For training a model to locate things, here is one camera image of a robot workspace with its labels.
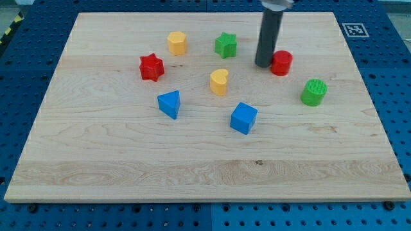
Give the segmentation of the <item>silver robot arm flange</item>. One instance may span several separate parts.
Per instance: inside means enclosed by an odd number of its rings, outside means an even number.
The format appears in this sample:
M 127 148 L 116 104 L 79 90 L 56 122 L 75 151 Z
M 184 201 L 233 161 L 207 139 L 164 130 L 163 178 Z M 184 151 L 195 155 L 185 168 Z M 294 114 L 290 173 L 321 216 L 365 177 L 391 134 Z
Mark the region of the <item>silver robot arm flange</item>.
M 294 0 L 261 0 L 261 4 L 272 11 L 284 11 L 292 8 Z

